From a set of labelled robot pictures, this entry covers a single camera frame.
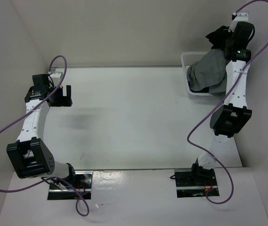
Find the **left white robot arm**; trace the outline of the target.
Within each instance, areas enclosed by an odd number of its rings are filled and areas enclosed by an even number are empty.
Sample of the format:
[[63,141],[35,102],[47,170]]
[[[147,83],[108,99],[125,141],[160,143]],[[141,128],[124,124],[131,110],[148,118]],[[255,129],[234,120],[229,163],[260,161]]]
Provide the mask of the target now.
[[32,76],[31,86],[24,98],[26,111],[33,111],[24,119],[16,142],[7,146],[7,154],[19,178],[55,177],[66,188],[77,183],[75,170],[69,163],[55,161],[53,154],[43,142],[47,114],[51,107],[72,105],[71,86],[66,95],[59,82],[63,73],[37,74]]

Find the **black skirt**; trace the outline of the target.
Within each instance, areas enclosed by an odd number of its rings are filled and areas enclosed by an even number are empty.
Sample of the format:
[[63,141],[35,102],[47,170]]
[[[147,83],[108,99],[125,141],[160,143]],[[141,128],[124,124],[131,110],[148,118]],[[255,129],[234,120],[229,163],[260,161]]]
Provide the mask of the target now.
[[207,34],[205,37],[212,44],[211,49],[224,50],[225,42],[229,38],[230,32],[228,26],[221,26],[217,30]]

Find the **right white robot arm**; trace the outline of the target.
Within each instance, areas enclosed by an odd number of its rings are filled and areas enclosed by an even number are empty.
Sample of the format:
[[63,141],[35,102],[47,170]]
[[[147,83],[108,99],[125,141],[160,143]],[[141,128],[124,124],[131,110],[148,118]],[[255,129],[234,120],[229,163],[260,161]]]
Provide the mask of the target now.
[[226,34],[220,45],[226,61],[226,95],[210,118],[210,128],[214,132],[211,147],[208,152],[198,157],[191,167],[189,179],[195,185],[214,177],[217,157],[223,147],[252,116],[252,111],[247,107],[245,90],[250,67],[248,63],[252,56],[247,45],[255,34],[255,28],[249,22],[237,22]]

